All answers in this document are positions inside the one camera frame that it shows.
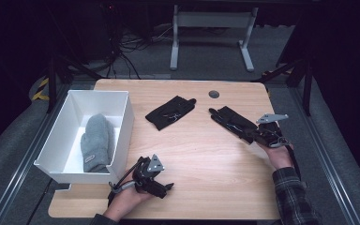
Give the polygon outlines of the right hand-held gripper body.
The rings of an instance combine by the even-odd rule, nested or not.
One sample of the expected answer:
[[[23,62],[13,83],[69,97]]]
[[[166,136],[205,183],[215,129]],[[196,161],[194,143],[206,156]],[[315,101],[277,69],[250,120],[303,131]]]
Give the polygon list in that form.
[[[283,136],[278,125],[278,121],[288,118],[288,114],[264,114],[257,120],[259,134],[256,137],[256,142],[269,148],[289,145],[289,140]]]

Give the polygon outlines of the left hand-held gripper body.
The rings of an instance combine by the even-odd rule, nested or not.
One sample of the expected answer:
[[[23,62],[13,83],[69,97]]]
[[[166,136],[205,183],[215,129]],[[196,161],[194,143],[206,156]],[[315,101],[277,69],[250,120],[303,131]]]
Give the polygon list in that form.
[[[155,177],[164,170],[165,167],[156,154],[151,157],[140,157],[132,178],[138,187],[159,187],[160,183],[155,180]]]

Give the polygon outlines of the black glove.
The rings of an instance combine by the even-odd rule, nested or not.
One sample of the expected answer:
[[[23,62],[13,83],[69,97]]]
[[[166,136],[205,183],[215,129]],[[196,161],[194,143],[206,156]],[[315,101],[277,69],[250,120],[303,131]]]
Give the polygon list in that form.
[[[196,102],[195,98],[185,99],[175,96],[147,114],[145,119],[154,124],[157,130],[162,130],[190,113],[195,108]]]
[[[210,108],[209,112],[211,113],[211,118],[215,122],[228,129],[232,134],[236,135],[240,139],[245,140],[245,134],[254,133],[247,131],[248,125],[252,122],[227,106],[224,106],[219,110]]]

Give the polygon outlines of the grey fleece mitten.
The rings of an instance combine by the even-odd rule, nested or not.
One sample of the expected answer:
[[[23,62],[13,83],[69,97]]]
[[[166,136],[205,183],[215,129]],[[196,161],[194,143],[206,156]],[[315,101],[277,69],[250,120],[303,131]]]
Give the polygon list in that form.
[[[81,137],[83,171],[102,173],[111,163],[113,125],[101,113],[91,116]]]

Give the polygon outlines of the white box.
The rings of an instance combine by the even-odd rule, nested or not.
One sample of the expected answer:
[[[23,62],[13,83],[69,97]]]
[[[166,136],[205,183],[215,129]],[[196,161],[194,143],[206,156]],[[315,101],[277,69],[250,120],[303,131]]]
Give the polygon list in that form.
[[[112,160],[102,172],[85,172],[81,137],[99,113],[112,125]],[[126,171],[133,122],[127,91],[70,90],[34,165],[58,183],[115,183]]]

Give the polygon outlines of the person's right hand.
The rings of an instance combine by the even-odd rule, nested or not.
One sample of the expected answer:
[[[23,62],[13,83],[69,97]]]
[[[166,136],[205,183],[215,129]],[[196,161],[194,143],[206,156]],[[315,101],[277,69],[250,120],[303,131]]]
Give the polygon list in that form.
[[[293,166],[293,160],[285,146],[280,146],[278,148],[269,148],[260,143],[259,146],[266,153],[271,165],[276,170]]]

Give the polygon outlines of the person's left hand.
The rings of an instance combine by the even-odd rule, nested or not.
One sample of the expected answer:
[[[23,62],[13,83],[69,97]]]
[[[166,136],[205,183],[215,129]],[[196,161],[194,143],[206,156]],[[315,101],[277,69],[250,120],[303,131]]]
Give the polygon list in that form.
[[[147,192],[138,192],[135,187],[130,187],[117,194],[103,216],[115,222],[119,222],[124,216],[129,214],[140,203],[153,198]]]

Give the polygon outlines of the black metal stand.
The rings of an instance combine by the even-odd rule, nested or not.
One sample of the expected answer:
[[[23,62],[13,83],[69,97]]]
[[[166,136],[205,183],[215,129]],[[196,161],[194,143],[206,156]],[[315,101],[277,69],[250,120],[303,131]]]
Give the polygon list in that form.
[[[101,76],[95,71],[77,63],[63,55],[53,55],[48,65],[48,85],[49,85],[49,107],[47,113],[50,113],[57,101],[56,78],[62,83],[70,84],[73,81],[72,73],[68,67],[78,69],[82,74],[86,74],[92,79],[100,80]]]
[[[253,83],[266,83],[273,80],[277,76],[284,74],[290,70],[291,73],[286,80],[288,87],[297,87],[301,81],[304,81],[304,89],[302,96],[302,107],[307,116],[310,116],[310,96],[312,86],[312,70],[310,62],[307,59],[299,59],[282,67],[275,69],[274,71],[267,71],[261,78],[252,80]]]

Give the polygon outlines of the black yellow striped tape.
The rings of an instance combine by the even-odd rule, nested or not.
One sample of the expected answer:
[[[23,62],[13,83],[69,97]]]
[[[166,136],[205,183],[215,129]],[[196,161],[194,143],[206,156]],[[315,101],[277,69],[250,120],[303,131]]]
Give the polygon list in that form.
[[[41,83],[39,84],[36,93],[33,95],[32,100],[37,100],[37,99],[41,99],[41,100],[49,100],[49,96],[48,95],[44,95],[43,92],[45,90],[46,85],[49,83],[49,79],[48,78],[44,78]]]

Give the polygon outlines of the aluminium rail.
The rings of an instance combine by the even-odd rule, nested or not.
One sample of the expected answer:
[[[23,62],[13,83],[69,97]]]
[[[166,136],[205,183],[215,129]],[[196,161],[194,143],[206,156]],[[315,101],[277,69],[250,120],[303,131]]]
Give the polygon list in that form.
[[[23,225],[32,219],[52,179],[34,166],[69,84],[57,88],[57,103],[35,100],[0,137],[0,225]]]
[[[301,114],[304,124],[307,127],[307,132],[309,133],[309,136],[311,137],[315,146],[316,155],[322,165],[322,169],[337,199],[337,203],[346,219],[347,224],[360,225],[360,217],[357,215],[346,188],[344,187],[344,184],[338,175],[338,171],[336,170],[334,163],[328,155],[328,152],[323,144],[323,140],[318,133],[318,129],[313,123],[311,117],[308,116],[308,114],[305,112],[305,109],[303,108],[303,102],[300,94],[296,88],[290,88],[289,92],[293,101],[297,105],[297,110]]]

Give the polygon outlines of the white metal desk frame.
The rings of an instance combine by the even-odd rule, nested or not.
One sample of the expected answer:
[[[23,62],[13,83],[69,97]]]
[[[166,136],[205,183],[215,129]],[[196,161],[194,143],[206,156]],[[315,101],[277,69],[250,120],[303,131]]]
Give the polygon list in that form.
[[[248,52],[248,43],[257,19],[259,9],[253,7],[248,12],[201,12],[182,11],[178,5],[173,7],[172,16],[172,53],[170,70],[177,70],[179,57],[178,29],[180,27],[213,27],[213,28],[245,28],[243,39],[238,41],[248,72],[254,71],[254,66]]]

